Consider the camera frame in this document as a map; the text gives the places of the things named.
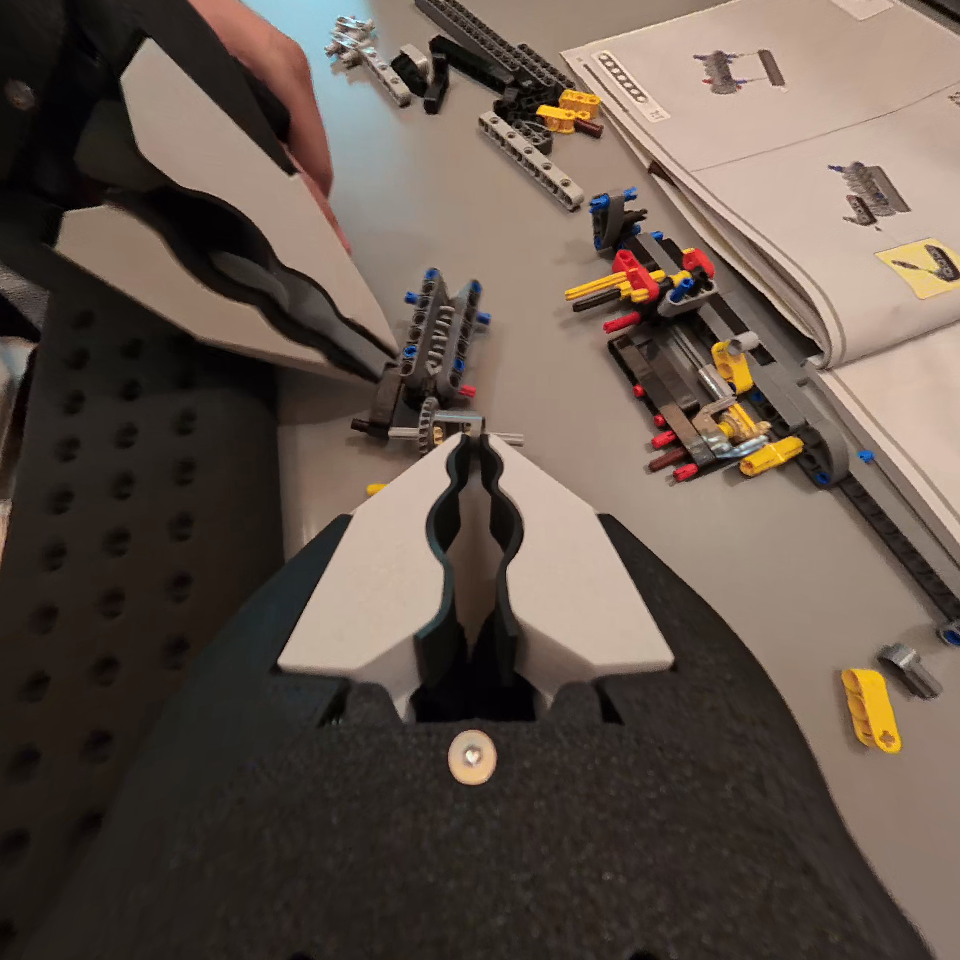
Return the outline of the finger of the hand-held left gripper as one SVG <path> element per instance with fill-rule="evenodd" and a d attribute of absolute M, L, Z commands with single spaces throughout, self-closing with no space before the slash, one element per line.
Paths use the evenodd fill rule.
<path fill-rule="evenodd" d="M 371 293 L 354 285 L 337 298 L 270 248 L 266 266 L 225 251 L 184 260 L 154 225 L 108 203 L 66 212 L 54 251 L 207 346 L 327 378 L 385 375 Z"/>
<path fill-rule="evenodd" d="M 282 267 L 318 284 L 360 333 L 398 343 L 374 294 L 298 171 L 285 172 L 153 39 L 121 76 L 140 154 L 176 186 L 226 204 Z"/>

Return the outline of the lego engine subassembly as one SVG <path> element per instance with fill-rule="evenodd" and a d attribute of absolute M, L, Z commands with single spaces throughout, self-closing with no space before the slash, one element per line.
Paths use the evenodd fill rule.
<path fill-rule="evenodd" d="M 387 442 L 391 427 L 418 427 L 427 398 L 437 398 L 442 409 L 466 410 L 476 396 L 467 383 L 471 350 L 491 323 L 480 308 L 482 294 L 475 279 L 450 293 L 438 269 L 426 270 L 419 291 L 404 298 L 413 315 L 401 352 L 386 367 L 367 414 L 352 420 L 352 431 Z"/>

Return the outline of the grey lego differential housing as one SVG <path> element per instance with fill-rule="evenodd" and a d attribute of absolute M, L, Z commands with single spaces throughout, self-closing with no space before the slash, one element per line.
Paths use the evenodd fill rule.
<path fill-rule="evenodd" d="M 472 410 L 443 409 L 437 397 L 427 397 L 419 410 L 416 448 L 420 458 L 442 446 L 450 437 L 463 434 L 476 439 L 486 430 L 486 417 Z"/>

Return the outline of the yellow lego connector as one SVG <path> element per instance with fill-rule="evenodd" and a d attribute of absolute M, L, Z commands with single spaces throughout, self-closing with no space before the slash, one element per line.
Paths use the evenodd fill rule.
<path fill-rule="evenodd" d="M 903 750 L 903 739 L 882 673 L 850 668 L 842 671 L 841 683 L 857 740 L 865 748 L 886 755 L 899 754 Z"/>

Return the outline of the person's left hand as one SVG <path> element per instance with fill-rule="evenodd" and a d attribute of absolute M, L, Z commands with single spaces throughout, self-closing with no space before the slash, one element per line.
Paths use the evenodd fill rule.
<path fill-rule="evenodd" d="M 223 46 L 261 81 L 290 115 L 287 152 L 323 216 L 353 251 L 330 205 L 333 166 L 308 57 L 293 38 L 240 1 L 193 1 Z"/>

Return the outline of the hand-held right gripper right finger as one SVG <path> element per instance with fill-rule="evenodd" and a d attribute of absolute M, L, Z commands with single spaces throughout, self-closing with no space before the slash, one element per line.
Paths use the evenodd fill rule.
<path fill-rule="evenodd" d="M 502 438 L 480 443 L 502 550 L 491 654 L 545 701 L 561 688 L 670 669 L 675 655 L 594 508 Z"/>

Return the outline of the lego instruction booklet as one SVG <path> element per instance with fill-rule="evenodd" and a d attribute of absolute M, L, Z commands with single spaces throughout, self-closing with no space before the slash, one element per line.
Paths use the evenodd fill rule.
<path fill-rule="evenodd" d="M 814 344 L 828 402 L 902 495 L 958 540 L 958 19 L 726 2 L 562 56 Z"/>

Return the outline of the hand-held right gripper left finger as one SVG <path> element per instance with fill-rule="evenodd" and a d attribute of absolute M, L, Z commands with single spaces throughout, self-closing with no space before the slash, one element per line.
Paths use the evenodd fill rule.
<path fill-rule="evenodd" d="M 403 720 L 463 652 L 450 547 L 472 441 L 455 434 L 356 510 L 277 666 L 386 690 Z"/>

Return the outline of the dark grey lego connector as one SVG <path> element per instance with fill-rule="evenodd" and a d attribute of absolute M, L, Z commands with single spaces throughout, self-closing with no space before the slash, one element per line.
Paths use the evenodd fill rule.
<path fill-rule="evenodd" d="M 932 701 L 941 696 L 943 686 L 924 665 L 920 654 L 903 643 L 894 643 L 880 648 L 877 661 L 898 679 L 910 695 Z"/>

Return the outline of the lego chassis assembly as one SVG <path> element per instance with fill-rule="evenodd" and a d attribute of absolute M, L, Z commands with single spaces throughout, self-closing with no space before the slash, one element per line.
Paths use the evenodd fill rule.
<path fill-rule="evenodd" d="M 798 465 L 817 490 L 846 498 L 942 616 L 941 641 L 958 647 L 958 557 L 946 561 L 953 570 L 946 578 L 930 563 L 917 543 L 927 527 L 916 510 L 892 508 L 893 495 L 879 495 L 873 475 L 885 471 L 882 457 L 812 400 L 804 363 L 748 326 L 722 289 L 714 255 L 699 244 L 682 252 L 662 232 L 644 233 L 648 211 L 630 208 L 635 187 L 585 199 L 553 147 L 542 151 L 554 134 L 533 120 L 533 110 L 580 96 L 577 81 L 532 48 L 511 43 L 463 2 L 414 6 L 439 30 L 425 59 L 439 78 L 427 79 L 408 54 L 398 74 L 396 62 L 379 66 L 401 87 L 414 82 L 428 114 L 442 106 L 453 70 L 485 87 L 496 102 L 478 120 L 482 136 L 553 190 L 566 211 L 592 218 L 593 245 L 610 258 L 611 275 L 566 298 L 581 317 L 617 304 L 620 316 L 604 323 L 606 349 L 656 427 L 648 472 L 672 469 L 674 483 L 683 485 L 725 470 L 748 479 Z"/>

